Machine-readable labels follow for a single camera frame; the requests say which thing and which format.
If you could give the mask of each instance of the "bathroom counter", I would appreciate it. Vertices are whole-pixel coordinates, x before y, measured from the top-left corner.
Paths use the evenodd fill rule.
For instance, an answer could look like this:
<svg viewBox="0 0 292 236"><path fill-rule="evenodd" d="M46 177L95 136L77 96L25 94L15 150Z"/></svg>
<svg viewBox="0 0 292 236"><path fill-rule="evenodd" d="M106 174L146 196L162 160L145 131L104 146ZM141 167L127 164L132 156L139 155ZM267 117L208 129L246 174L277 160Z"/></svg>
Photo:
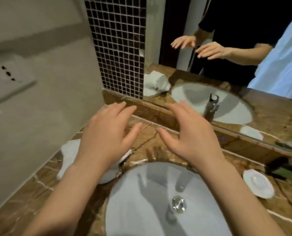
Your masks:
<svg viewBox="0 0 292 236"><path fill-rule="evenodd" d="M243 99L253 110L253 121L246 125L260 131L263 135L263 142L275 145L275 141L278 139L282 141L292 140L292 99L235 86L228 82L210 79L203 75L192 74L159 64L151 64L147 68L147 73L150 74L153 70L167 76L172 86L184 82L196 82L229 91ZM165 106L165 103L175 102L169 93L154 95L153 97L144 96L143 99L160 106ZM241 124L227 124L217 121L213 121L213 125L234 132L240 132L243 126Z"/></svg>
<svg viewBox="0 0 292 236"><path fill-rule="evenodd" d="M140 121L140 119L132 117L126 132ZM157 124L143 121L141 134L133 145L131 156L124 164L124 172L140 164L154 161L187 166L186 162L166 149L156 133L157 126ZM174 137L177 137L176 132L170 132ZM81 136L81 132L77 133L73 139L79 139ZM250 168L263 172L261 164L248 161L228 151L224 151L224 155L229 162L234 164L240 174ZM22 234L55 189L58 183L56 175L62 167L62 161L62 155L59 151L0 208L0 236L19 236ZM280 181L272 177L268 178L274 186L276 197L269 200L259 200L286 234L292 236L292 180ZM118 179L115 179L96 187L79 221L75 235L105 235L108 196L117 181Z"/></svg>

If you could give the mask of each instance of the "person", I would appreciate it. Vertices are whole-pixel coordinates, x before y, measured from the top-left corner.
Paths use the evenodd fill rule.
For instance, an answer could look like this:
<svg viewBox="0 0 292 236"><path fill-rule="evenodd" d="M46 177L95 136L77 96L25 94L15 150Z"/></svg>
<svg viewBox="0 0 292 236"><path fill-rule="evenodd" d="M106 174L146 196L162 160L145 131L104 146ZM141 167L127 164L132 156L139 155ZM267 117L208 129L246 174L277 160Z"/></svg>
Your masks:
<svg viewBox="0 0 292 236"><path fill-rule="evenodd" d="M195 34L171 46L200 46L203 63L193 65L202 65L204 76L247 86L291 20L292 0L211 0ZM213 42L201 46L213 31Z"/></svg>
<svg viewBox="0 0 292 236"><path fill-rule="evenodd" d="M192 164L204 179L233 235L285 236L235 167L224 158L209 122L185 102L167 107L180 123L179 139L163 128L157 128L157 132L167 148ZM123 138L124 128L135 110L135 106L125 108L124 102L113 103L90 119L74 163L24 236L73 235L99 179L132 147L140 133L142 123L137 123Z"/></svg>

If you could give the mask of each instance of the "black t-shirt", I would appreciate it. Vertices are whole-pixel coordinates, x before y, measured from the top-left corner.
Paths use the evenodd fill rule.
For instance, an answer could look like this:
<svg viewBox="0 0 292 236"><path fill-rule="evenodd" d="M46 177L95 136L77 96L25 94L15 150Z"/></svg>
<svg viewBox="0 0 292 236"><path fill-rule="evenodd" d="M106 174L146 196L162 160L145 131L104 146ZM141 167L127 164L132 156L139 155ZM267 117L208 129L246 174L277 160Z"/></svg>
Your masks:
<svg viewBox="0 0 292 236"><path fill-rule="evenodd" d="M257 43L275 46L292 20L292 0L211 0L199 27L214 31L213 41L224 47L251 49ZM226 59L205 60L204 75L245 86L257 66Z"/></svg>

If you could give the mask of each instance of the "white sink basin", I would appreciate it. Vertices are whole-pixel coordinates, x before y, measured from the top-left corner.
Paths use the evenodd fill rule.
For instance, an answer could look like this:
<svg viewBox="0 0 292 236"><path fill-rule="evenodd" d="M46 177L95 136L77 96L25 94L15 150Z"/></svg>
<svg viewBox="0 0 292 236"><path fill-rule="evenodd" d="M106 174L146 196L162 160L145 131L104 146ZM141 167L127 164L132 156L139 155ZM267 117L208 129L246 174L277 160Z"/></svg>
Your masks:
<svg viewBox="0 0 292 236"><path fill-rule="evenodd" d="M171 96L176 102L183 100L203 114L211 93L219 96L220 106L215 113L215 121L232 124L247 124L252 121L252 110L241 99L211 86L198 83L180 84L172 89Z"/></svg>
<svg viewBox="0 0 292 236"><path fill-rule="evenodd" d="M185 200L183 213L172 199ZM154 162L129 170L113 187L106 212L108 236L231 236L202 178L184 167Z"/></svg>

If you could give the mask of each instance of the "electrical outlet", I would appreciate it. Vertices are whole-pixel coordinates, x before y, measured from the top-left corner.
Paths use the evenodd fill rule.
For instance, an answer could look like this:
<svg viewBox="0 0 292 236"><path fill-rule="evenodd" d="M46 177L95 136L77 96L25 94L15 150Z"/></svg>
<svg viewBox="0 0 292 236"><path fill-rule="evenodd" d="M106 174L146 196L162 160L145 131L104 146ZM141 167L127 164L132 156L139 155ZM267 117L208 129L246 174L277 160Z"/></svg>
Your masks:
<svg viewBox="0 0 292 236"><path fill-rule="evenodd" d="M35 82L36 78L25 65L22 56L15 53L0 54L0 102Z"/></svg>

